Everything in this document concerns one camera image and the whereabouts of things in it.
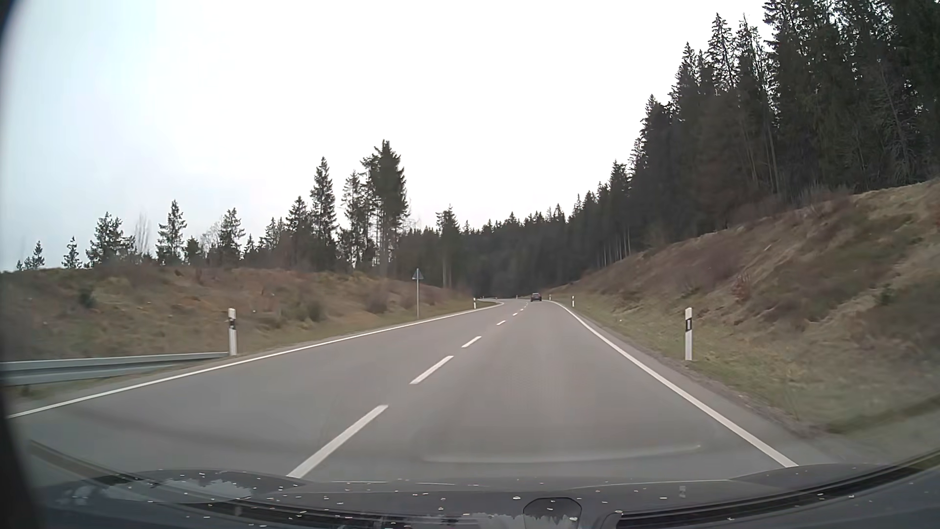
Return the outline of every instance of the treeline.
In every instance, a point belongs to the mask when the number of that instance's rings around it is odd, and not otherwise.
[[[187,227],[176,200],[170,204],[166,223],[159,224],[154,251],[150,227],[141,216],[133,233],[125,233],[123,221],[105,212],[98,219],[94,238],[79,257],[73,237],[63,256],[65,268],[113,264],[193,266],[255,266],[308,271],[375,271],[388,275],[402,225],[408,216],[408,198],[400,156],[388,141],[362,158],[361,171],[346,178],[341,205],[349,228],[337,224],[337,198],[330,168],[322,158],[309,199],[291,205],[287,216],[271,218],[264,234],[255,237],[242,227],[238,210],[231,208],[198,238],[184,235]],[[34,254],[17,262],[17,269],[45,265],[41,242]]]
[[[579,196],[518,218],[406,226],[400,157],[387,141],[345,179],[337,201],[326,160],[308,200],[248,235],[232,208],[184,238],[179,206],[154,255],[138,221],[99,220],[86,250],[96,266],[154,261],[208,266],[363,270],[478,296],[510,296],[579,278],[643,248],[724,229],[813,200],[924,181],[940,157],[940,3],[935,0],[770,0],[763,41],[747,20],[720,16],[705,50],[686,45],[668,101],[650,97],[627,163]],[[29,258],[38,267],[39,254]],[[73,246],[63,265],[74,267]]]
[[[556,205],[457,231],[410,231],[398,256],[426,277],[514,295],[632,252],[800,205],[827,190],[924,181],[940,155],[940,3],[770,0],[773,35],[712,22],[685,46],[669,99],[650,97],[627,164],[568,216]]]

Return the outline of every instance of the sign pole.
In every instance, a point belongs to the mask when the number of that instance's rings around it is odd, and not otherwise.
[[[421,280],[424,279],[420,268],[415,268],[412,279],[415,280],[415,319],[419,320],[421,319]]]
[[[238,331],[235,330],[235,309],[228,309],[228,355],[238,355]]]

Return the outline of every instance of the white reflector post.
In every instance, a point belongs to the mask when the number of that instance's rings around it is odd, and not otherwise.
[[[238,354],[238,335],[235,330],[235,309],[228,309],[228,355]]]
[[[685,309],[685,359],[692,360],[692,307]]]

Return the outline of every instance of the bare tree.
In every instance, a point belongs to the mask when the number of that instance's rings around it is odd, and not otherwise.
[[[218,265],[219,254],[219,235],[222,232],[222,219],[216,220],[212,225],[199,236],[199,246],[202,248],[203,257],[208,265]]]
[[[141,259],[150,251],[150,220],[147,214],[137,216],[137,223],[133,226],[133,254]]]

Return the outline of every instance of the grassy slope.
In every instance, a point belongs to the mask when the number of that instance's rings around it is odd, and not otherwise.
[[[940,409],[940,183],[876,191],[648,250],[553,290],[803,425],[894,456],[935,448]]]
[[[228,307],[245,353],[415,317],[412,283],[361,273],[48,269],[3,274],[0,296],[5,360],[224,351]],[[471,297],[422,286],[422,317],[471,308]]]

